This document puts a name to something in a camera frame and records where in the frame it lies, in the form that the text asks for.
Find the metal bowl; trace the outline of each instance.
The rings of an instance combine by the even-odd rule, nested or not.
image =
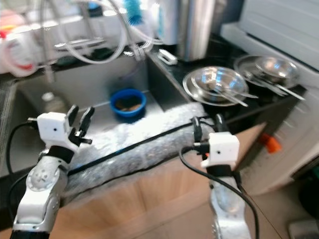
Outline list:
[[[239,100],[245,99],[237,93],[247,93],[248,86],[241,75],[224,67],[205,67],[190,72],[183,79],[185,91],[196,101],[214,106],[232,106],[230,102],[214,91],[227,92]]]
[[[297,66],[283,59],[259,57],[255,63],[262,76],[274,83],[283,83],[299,76]]]

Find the kitchen sink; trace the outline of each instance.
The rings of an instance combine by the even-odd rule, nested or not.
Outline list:
[[[90,106],[95,107],[88,137],[110,130],[121,123],[134,123],[142,117],[161,115],[165,111],[188,102],[183,90],[170,75],[166,75],[160,65],[151,58],[136,63],[133,57],[120,57],[109,64],[86,65],[55,72],[55,82],[48,83],[42,73],[18,81],[14,86],[15,95],[10,131],[28,117],[37,117],[44,112],[41,96],[53,92],[61,97],[66,105],[79,106],[78,122],[83,112]],[[147,98],[145,113],[139,117],[126,119],[113,113],[110,96],[124,88],[142,91]],[[38,132],[21,128],[14,136],[11,147],[13,170],[20,171],[37,163],[39,153],[44,149]],[[7,175],[4,160],[1,160],[0,177]]]

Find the bubble wrap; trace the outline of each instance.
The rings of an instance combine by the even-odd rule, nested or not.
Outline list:
[[[190,119],[194,116],[205,115],[201,104],[190,103],[173,108],[162,115],[143,118],[134,124],[120,124],[110,131],[95,135],[92,145],[80,147],[79,152],[72,159],[71,169],[169,129],[190,123]],[[202,129],[204,137],[208,137],[208,134],[212,132],[212,129],[206,125],[202,125]],[[85,171],[71,175],[63,197],[64,199],[74,198],[113,178],[148,169],[165,159],[176,156],[183,146],[191,145],[193,141],[193,127],[188,126],[144,143]]]

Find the blue brush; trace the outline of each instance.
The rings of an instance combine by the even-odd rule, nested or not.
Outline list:
[[[140,4],[140,0],[124,0],[124,7],[128,12],[128,20],[132,26],[143,23]]]

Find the stainless steel sink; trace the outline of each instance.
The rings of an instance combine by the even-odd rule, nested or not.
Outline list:
[[[147,97],[146,111],[143,116],[163,114],[172,107],[188,102],[174,79],[163,73],[152,59],[136,64],[133,58],[120,57],[103,65],[87,65],[58,71],[56,82],[45,81],[43,74],[20,81],[16,85],[10,129],[44,112],[41,96],[53,92],[69,106],[76,104],[81,112],[95,106],[96,112],[88,131],[88,137],[110,130],[120,123],[133,123],[140,118],[124,119],[113,113],[109,105],[110,96],[124,88],[135,88]],[[14,171],[36,164],[38,154],[44,149],[38,133],[28,128],[20,129],[13,140],[11,161]],[[1,160],[0,177],[7,175],[4,160]]]

